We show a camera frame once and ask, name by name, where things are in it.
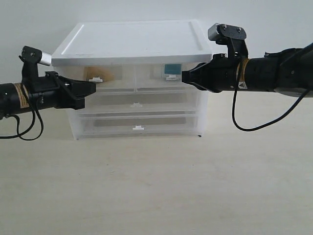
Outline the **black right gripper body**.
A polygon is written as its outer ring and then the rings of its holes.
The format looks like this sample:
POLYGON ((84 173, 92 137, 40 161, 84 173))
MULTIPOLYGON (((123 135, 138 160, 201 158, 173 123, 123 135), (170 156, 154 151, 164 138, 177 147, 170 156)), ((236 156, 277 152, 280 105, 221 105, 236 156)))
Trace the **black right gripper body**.
POLYGON ((241 58, 230 59, 224 53, 214 54, 210 62, 198 64, 193 71, 198 73, 198 83, 210 86, 213 93, 231 91, 240 61, 241 58))

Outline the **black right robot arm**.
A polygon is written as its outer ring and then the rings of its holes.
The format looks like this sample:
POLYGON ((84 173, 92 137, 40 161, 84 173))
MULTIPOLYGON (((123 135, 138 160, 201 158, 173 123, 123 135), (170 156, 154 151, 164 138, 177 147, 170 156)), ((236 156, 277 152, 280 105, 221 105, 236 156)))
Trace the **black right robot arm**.
POLYGON ((182 81, 201 91, 269 92, 313 96, 313 46, 265 53, 264 57, 215 54, 208 63, 182 72, 182 81))

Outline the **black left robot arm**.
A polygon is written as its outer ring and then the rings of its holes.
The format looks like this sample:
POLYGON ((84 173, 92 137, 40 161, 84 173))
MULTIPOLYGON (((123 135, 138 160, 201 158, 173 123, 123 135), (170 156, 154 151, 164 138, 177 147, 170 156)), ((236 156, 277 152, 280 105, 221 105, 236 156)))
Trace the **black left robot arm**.
POLYGON ((85 107, 85 98, 96 92, 96 84, 60 76, 54 71, 26 79, 25 83, 0 85, 0 113, 3 116, 31 112, 32 109, 74 109, 85 107))

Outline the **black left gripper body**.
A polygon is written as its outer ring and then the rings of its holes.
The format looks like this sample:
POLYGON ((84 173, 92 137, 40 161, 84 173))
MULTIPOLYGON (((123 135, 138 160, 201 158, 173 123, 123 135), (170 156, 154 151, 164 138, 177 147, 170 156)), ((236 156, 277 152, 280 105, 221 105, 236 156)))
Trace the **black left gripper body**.
POLYGON ((73 108, 73 80, 49 71, 42 77, 25 77, 26 94, 33 108, 73 108))

